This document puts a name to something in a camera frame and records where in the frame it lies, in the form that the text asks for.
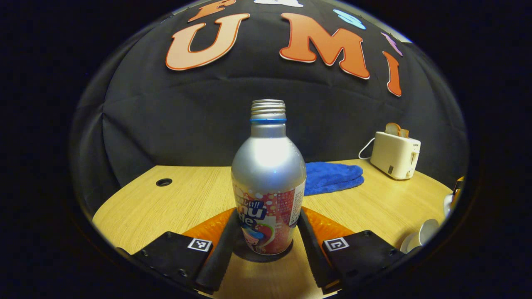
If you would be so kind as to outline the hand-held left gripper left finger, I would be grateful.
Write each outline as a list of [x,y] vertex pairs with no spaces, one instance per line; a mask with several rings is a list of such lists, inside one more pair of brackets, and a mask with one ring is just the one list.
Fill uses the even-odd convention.
[[237,210],[230,208],[184,233],[166,231],[133,253],[116,249],[171,286],[213,294],[224,279],[238,231]]

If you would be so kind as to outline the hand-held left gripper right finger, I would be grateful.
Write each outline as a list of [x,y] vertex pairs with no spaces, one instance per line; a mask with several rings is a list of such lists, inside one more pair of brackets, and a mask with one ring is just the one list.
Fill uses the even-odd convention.
[[371,230],[354,232],[307,207],[301,209],[298,229],[324,294],[361,287],[406,256]]

